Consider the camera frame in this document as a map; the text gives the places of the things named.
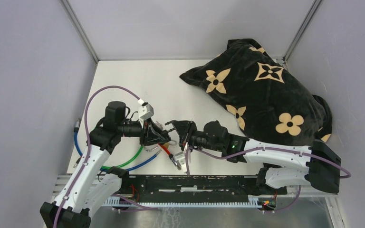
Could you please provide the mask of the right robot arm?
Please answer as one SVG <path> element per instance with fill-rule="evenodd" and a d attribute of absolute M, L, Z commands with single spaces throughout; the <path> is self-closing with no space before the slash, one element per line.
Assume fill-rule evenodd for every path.
<path fill-rule="evenodd" d="M 311 146 L 286 146 L 234 135 L 219 121 L 207 123 L 203 131 L 193 121 L 169 121 L 179 136 L 183 153 L 196 150 L 220 152 L 220 160 L 265 163 L 255 181 L 258 192 L 267 194 L 286 186 L 311 186 L 316 190 L 338 194 L 342 179 L 341 158 L 322 140 Z"/>

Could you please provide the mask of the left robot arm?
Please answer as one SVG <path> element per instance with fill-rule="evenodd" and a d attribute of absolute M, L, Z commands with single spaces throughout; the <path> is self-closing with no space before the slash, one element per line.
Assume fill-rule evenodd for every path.
<path fill-rule="evenodd" d="M 114 193 L 130 189 L 127 170 L 111 167 L 96 186 L 92 186 L 100 169 L 120 143 L 122 137 L 138 137 L 142 146 L 168 143 L 166 130 L 151 118 L 130 121 L 126 104 L 110 102 L 105 116 L 88 134 L 88 146 L 75 172 L 52 203 L 44 202 L 40 214 L 48 228 L 88 228 L 98 209 Z"/>

